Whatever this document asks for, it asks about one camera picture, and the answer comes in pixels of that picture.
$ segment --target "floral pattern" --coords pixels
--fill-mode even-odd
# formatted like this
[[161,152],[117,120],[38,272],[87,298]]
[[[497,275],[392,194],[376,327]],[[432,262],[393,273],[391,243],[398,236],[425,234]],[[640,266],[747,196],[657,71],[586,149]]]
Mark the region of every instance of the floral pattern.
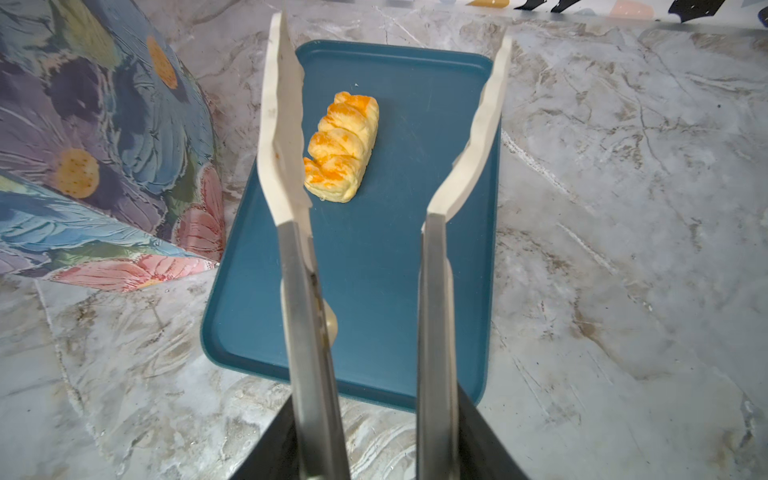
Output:
[[73,285],[127,292],[204,272],[210,270],[213,264],[201,258],[143,255],[135,263],[125,259],[84,263],[56,273],[52,279]]
[[214,155],[196,81],[131,0],[0,0],[0,273],[132,290],[211,268]]

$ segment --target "gray marble surface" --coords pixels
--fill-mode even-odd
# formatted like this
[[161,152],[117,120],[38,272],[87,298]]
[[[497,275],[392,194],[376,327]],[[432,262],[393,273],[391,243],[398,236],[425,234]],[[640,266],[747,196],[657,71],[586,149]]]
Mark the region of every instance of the gray marble surface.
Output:
[[[231,225],[256,153],[277,5],[138,3],[210,100]],[[297,45],[490,55],[504,27],[514,35],[479,409],[531,478],[768,475],[768,39],[435,8],[285,8]],[[34,393],[51,403],[35,421],[58,422],[52,438],[82,439],[28,454],[12,478],[87,478],[60,450],[76,447],[96,449],[116,478],[232,472],[290,388],[204,356],[214,276],[127,294],[39,282],[40,300],[30,281],[5,279],[18,290],[0,300],[23,296],[26,310],[0,307],[14,319],[0,339],[0,414],[25,428],[13,399]],[[42,338],[34,361],[23,357],[32,340],[13,333],[27,322]],[[18,378],[18,365],[38,364]],[[414,416],[341,405],[354,477],[414,478]],[[26,445],[51,441],[25,434]],[[3,459],[21,444],[5,437]],[[107,478],[98,472],[86,473]]]

